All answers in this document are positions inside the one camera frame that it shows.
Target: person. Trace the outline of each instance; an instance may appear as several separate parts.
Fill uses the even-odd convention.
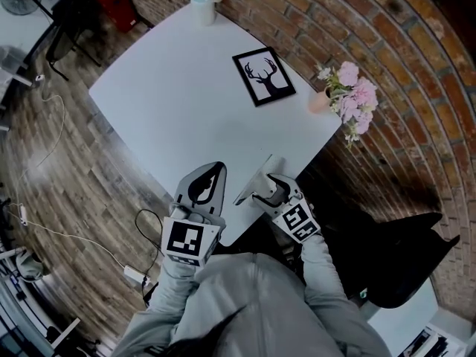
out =
[[[320,234],[301,258],[306,285],[265,254],[213,255],[204,268],[165,257],[149,308],[112,357],[389,357],[344,294]]]

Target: jug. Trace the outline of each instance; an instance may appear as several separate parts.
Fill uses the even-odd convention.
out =
[[[215,21],[215,3],[221,0],[190,0],[195,22],[198,26],[212,25]]]

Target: framed deer picture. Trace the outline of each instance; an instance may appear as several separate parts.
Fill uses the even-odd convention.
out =
[[[273,48],[233,57],[256,107],[296,94]]]

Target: wooden floor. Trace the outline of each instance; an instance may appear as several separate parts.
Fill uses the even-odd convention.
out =
[[[36,58],[30,74],[46,75],[43,96],[59,94],[66,107],[58,147],[39,168],[36,164],[60,132],[62,106],[58,98],[42,102],[41,87],[17,93],[10,103],[11,130],[0,134],[0,181],[6,184],[6,193],[14,202],[25,204],[30,221],[93,239],[122,264],[141,271],[151,264],[155,249],[135,229],[135,214],[149,208],[163,216],[167,197],[138,166],[88,90],[146,30],[139,24],[124,35],[107,25],[101,36],[105,44],[83,36],[82,44],[103,66],[96,67],[80,52],[70,52],[57,63],[70,82],[52,72],[45,62],[45,52]],[[14,185],[28,167],[18,184],[17,197]],[[10,209],[16,213],[14,206]],[[141,215],[139,225],[159,241],[157,219],[152,214]],[[70,321],[79,317],[78,330],[91,339],[99,338],[103,343],[101,353],[110,354],[133,313],[144,308],[138,287],[123,277],[122,268],[101,248],[32,225],[20,228],[14,218],[12,223],[18,229],[19,243],[32,248],[50,272],[37,284],[41,293]],[[156,265],[152,276],[156,277],[159,270]]]

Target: white cable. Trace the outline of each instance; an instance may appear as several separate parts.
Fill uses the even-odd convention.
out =
[[[8,212],[10,213],[12,216],[16,217],[17,219],[20,219],[19,217],[17,217],[15,214],[11,213],[11,212]],[[58,235],[61,235],[63,237],[67,237],[67,238],[78,238],[78,239],[81,239],[82,241],[86,241],[86,242],[90,242],[90,243],[94,243],[96,246],[99,246],[101,247],[104,251],[107,251],[111,257],[114,258],[114,260],[118,263],[118,265],[122,268],[126,268],[125,265],[123,265],[121,262],[118,261],[118,259],[114,256],[114,254],[109,251],[107,248],[105,248],[104,246],[100,245],[99,243],[91,240],[91,239],[87,239],[87,238],[82,238],[82,237],[79,237],[77,235],[72,235],[72,234],[63,234],[63,233],[58,233],[57,231],[54,231],[54,230],[51,230],[51,229],[48,229],[46,228],[45,226],[42,226],[42,225],[39,225],[37,223],[34,223],[34,222],[30,222],[30,221],[26,221],[26,223],[30,224],[30,225],[35,225],[35,226],[38,226],[39,228],[42,228],[44,230],[47,230],[47,231],[50,231],[51,233],[53,234],[58,234]]]
[[[58,135],[58,139],[54,142],[54,145],[53,145],[53,148],[51,148],[51,151],[35,166],[35,169],[39,168],[39,166],[41,164],[43,164],[43,161],[45,161],[49,155],[51,155],[51,153],[54,152],[54,150],[57,148],[57,145],[58,143],[60,142],[60,139],[61,139],[61,135],[62,135],[62,131],[65,127],[65,119],[66,119],[66,107],[65,107],[65,102],[63,101],[63,99],[61,98],[61,96],[59,95],[52,95],[51,97],[49,97],[48,99],[44,99],[43,98],[43,90],[45,89],[45,84],[46,84],[46,80],[45,82],[43,83],[43,87],[42,87],[42,92],[41,92],[41,98],[42,98],[42,102],[49,102],[50,100],[54,99],[54,98],[59,98],[59,101],[61,102],[62,104],[62,123],[61,123],[61,130],[59,131],[59,135]],[[28,170],[30,170],[30,167],[26,168],[22,175],[19,177],[19,179],[16,181],[14,187],[15,187],[15,197],[16,197],[16,201],[20,201],[19,200],[19,195],[18,195],[18,187],[19,187],[19,184],[20,184],[20,181],[23,179],[23,177],[25,177],[26,173],[28,172]],[[18,214],[19,216],[21,215],[20,214],[20,205],[23,205],[22,202],[20,202],[20,204],[17,204],[18,206]]]

